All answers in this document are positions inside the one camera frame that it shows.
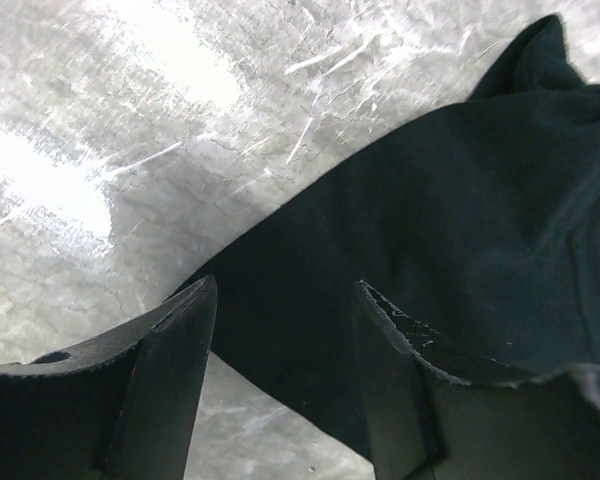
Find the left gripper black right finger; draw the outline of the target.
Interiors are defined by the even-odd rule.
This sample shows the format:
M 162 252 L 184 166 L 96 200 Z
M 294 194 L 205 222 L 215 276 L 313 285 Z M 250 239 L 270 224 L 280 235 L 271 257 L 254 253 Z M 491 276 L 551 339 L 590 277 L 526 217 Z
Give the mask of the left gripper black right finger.
M 362 281 L 354 348 L 377 478 L 600 479 L 600 365 L 474 355 Z

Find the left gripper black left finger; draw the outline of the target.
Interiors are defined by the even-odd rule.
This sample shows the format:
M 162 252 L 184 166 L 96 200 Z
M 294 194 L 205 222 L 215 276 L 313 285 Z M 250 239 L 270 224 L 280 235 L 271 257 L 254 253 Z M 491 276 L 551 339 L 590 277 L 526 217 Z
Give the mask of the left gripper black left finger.
M 31 363 L 0 365 L 0 479 L 180 479 L 217 285 Z

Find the black t shirt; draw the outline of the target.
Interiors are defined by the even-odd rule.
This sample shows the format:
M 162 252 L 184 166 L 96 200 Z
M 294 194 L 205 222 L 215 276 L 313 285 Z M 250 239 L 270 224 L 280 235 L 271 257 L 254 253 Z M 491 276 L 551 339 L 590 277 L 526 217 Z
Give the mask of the black t shirt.
M 218 285 L 213 353 L 362 456 L 358 281 L 502 363 L 600 363 L 600 84 L 545 16 L 464 102 L 346 159 L 199 275 Z

